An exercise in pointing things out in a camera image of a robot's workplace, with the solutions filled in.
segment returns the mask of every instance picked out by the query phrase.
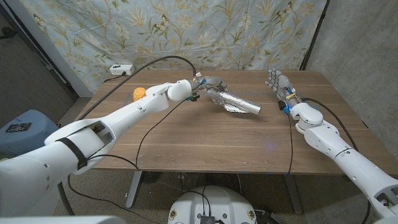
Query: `blue stool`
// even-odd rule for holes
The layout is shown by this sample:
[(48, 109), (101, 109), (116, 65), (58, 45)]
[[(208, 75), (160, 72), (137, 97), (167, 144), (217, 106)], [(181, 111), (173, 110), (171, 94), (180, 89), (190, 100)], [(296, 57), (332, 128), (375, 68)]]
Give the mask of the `blue stool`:
[(44, 140), (58, 130), (46, 115), (29, 110), (0, 129), (0, 153), (13, 158), (44, 146)]

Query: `orange ball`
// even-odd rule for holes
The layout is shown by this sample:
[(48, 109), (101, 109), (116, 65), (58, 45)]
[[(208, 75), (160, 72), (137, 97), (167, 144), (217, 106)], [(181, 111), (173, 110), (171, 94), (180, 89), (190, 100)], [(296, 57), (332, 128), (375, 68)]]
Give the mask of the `orange ball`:
[(132, 99), (134, 101), (137, 101), (143, 97), (145, 97), (145, 89), (143, 87), (138, 87), (134, 90), (134, 93), (132, 94)]

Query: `black strap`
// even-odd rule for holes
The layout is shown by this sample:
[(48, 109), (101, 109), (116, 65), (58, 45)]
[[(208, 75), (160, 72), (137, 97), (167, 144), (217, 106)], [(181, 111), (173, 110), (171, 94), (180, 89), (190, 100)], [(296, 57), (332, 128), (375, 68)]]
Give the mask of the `black strap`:
[(80, 151), (80, 149), (68, 138), (61, 138), (57, 141), (64, 143), (68, 148), (75, 154), (79, 163), (77, 164), (77, 170), (80, 170), (82, 167), (87, 166), (87, 158), (85, 155)]

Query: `blue connector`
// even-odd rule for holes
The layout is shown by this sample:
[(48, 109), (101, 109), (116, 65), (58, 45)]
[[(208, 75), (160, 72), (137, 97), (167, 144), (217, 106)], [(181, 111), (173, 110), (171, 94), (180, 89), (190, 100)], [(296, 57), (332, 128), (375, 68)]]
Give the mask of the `blue connector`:
[(286, 114), (289, 114), (291, 109), (292, 109), (292, 107), (289, 107), (288, 105), (286, 105), (286, 107), (284, 108), (284, 112)]

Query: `yellow object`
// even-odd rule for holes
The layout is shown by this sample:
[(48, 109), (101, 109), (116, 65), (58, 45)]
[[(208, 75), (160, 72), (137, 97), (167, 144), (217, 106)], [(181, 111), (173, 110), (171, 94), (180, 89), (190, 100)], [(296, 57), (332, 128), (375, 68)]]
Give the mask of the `yellow object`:
[(145, 89), (143, 87), (138, 87), (134, 90), (134, 93), (132, 94), (132, 99), (134, 101), (137, 101), (143, 97), (145, 97)]
[(296, 95), (296, 93), (293, 93), (293, 94), (291, 94), (291, 95), (289, 95), (289, 96), (286, 96), (286, 98), (287, 98), (287, 99), (290, 99), (290, 98), (293, 97), (294, 95)]

